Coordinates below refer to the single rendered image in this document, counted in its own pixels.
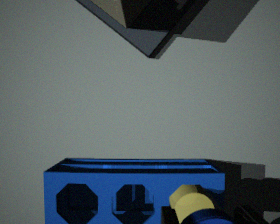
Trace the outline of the blue tube rack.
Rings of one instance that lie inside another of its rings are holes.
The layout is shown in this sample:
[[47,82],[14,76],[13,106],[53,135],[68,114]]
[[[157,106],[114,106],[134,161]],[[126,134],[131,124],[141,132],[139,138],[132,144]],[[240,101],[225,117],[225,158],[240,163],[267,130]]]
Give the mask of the blue tube rack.
[[207,159],[65,158],[43,174],[45,224],[160,224],[181,185],[200,184],[224,211],[225,178]]

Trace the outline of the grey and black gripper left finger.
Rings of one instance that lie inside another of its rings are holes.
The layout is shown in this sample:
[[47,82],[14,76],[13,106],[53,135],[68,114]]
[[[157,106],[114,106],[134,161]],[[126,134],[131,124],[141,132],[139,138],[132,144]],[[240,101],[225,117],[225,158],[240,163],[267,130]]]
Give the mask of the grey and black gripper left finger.
[[179,224],[176,211],[171,206],[161,206],[161,224]]

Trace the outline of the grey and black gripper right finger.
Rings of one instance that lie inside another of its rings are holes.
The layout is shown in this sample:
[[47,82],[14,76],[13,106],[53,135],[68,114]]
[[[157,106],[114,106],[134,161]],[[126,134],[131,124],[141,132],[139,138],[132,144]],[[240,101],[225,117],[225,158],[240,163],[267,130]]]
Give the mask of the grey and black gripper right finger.
[[269,224],[249,205],[239,205],[235,208],[234,220],[237,224]]

